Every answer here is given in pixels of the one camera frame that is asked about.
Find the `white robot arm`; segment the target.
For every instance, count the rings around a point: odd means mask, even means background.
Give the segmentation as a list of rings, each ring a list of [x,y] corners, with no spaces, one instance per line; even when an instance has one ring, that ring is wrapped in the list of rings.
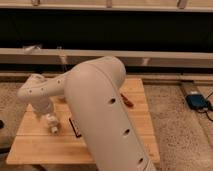
[[[50,98],[63,95],[99,171],[156,171],[119,92],[125,78],[122,61],[105,56],[53,79],[33,74],[18,97],[46,114]]]

